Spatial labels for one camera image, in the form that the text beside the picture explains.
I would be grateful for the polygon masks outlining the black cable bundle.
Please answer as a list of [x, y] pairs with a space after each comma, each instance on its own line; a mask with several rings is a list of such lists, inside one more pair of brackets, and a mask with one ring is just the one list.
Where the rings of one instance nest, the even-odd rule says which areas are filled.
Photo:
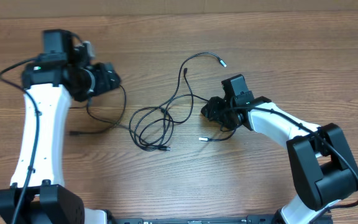
[[[195, 95], [193, 93], [191, 86], [189, 84], [189, 81], [186, 77], [187, 73], [188, 73], [187, 68], [184, 68], [182, 71], [180, 71], [179, 76], [178, 76], [177, 88], [175, 90], [175, 93], [171, 96], [171, 98], [169, 100], [167, 100], [164, 103], [161, 103], [158, 106], [149, 106], [149, 107], [141, 108], [141, 109], [135, 111], [134, 114], [131, 116], [130, 121], [129, 121], [129, 127], [132, 126], [132, 122], [133, 122], [133, 119], [135, 118], [135, 116], [138, 115], [140, 112], [145, 111], [145, 114], [139, 118], [138, 122], [136, 122], [136, 124], [134, 125], [134, 128], [131, 130], [131, 133], [130, 133], [130, 136], [131, 136], [134, 144], [141, 150], [147, 151], [147, 152], [170, 151], [171, 149], [168, 146], [168, 143], [172, 138], [173, 131], [175, 129], [175, 125], [183, 124], [189, 120], [190, 116], [193, 113], [195, 99], [199, 99], [204, 102], [208, 101], [206, 98]], [[184, 94], [184, 95], [177, 95], [178, 89], [180, 87], [180, 78], [181, 77], [184, 78], [185, 83], [188, 87], [189, 93]], [[175, 100], [179, 100], [181, 98], [186, 98], [186, 97], [190, 97], [190, 100], [191, 100], [190, 101], [190, 110], [188, 112], [188, 115], [183, 120], [180, 120], [180, 121], [174, 120], [172, 115], [169, 113], [171, 104]], [[159, 119], [156, 119], [155, 121], [151, 121], [144, 128], [139, 129], [141, 123], [145, 120], [145, 118], [148, 117], [149, 115], [152, 115], [155, 112], [161, 112], [162, 117]], [[145, 138], [143, 138], [143, 135], [146, 132], [146, 130], [148, 130], [149, 128], [151, 128], [153, 125], [155, 125], [157, 123], [162, 123], [161, 136], [153, 141], [148, 141]]]

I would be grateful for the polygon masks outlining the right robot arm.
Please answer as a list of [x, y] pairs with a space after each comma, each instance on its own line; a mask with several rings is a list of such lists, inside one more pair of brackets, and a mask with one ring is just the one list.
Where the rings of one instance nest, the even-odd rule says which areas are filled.
[[263, 134], [287, 150], [295, 198], [275, 214], [248, 215], [245, 223], [332, 223], [333, 209], [355, 207], [340, 201], [358, 192], [358, 166], [342, 129], [308, 123], [281, 110], [270, 99], [255, 98], [243, 75], [221, 82], [225, 95], [201, 109], [222, 131], [241, 126]]

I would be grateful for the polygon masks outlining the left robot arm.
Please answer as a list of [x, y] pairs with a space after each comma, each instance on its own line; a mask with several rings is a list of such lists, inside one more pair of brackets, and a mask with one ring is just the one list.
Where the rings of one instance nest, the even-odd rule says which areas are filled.
[[86, 208], [65, 187], [63, 142], [72, 101], [89, 103], [121, 87], [110, 63], [92, 63], [90, 42], [63, 29], [43, 32], [44, 50], [24, 60], [18, 89], [24, 94], [21, 151], [8, 189], [0, 190], [6, 223], [114, 223], [109, 210]]

